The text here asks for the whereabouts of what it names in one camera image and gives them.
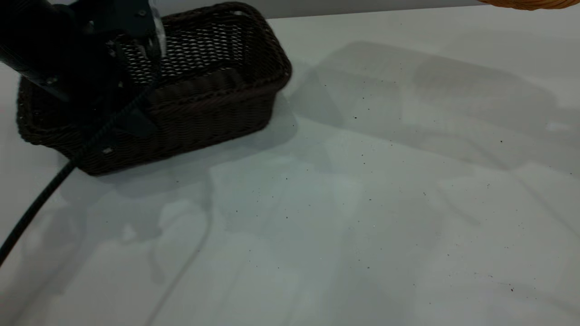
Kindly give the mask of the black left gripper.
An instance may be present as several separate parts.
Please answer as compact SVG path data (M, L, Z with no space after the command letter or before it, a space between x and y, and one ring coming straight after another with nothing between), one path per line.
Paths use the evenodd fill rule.
M56 99L93 109L114 96L123 70L109 42L127 37L153 65L147 96L161 78L165 33L152 0L3 0L1 61ZM116 113L116 138L145 139L158 127L142 109Z

